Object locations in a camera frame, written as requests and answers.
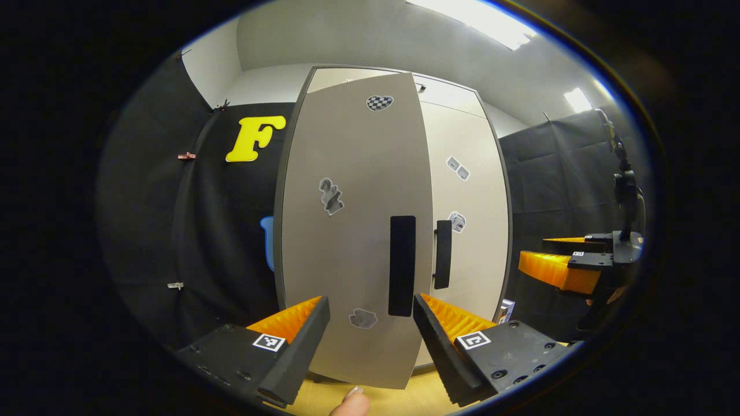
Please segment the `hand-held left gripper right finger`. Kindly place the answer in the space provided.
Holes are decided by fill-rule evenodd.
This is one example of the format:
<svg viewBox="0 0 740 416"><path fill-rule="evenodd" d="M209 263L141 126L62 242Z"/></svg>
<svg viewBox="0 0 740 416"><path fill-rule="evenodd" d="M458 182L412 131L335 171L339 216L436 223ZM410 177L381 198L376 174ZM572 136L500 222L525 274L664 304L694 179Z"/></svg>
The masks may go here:
<svg viewBox="0 0 740 416"><path fill-rule="evenodd" d="M521 323L496 324L417 294L413 318L452 403L508 394L557 366L570 348Z"/></svg>

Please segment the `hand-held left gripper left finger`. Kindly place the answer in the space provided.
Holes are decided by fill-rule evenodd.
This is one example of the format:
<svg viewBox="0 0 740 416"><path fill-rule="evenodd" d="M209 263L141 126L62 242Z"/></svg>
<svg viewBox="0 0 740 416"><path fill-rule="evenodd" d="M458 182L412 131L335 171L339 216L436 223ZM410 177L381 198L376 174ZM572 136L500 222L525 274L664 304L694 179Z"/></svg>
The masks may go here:
<svg viewBox="0 0 740 416"><path fill-rule="evenodd" d="M222 325L174 355L235 399L286 408L298 397L330 318L330 300L317 296L246 327Z"/></svg>

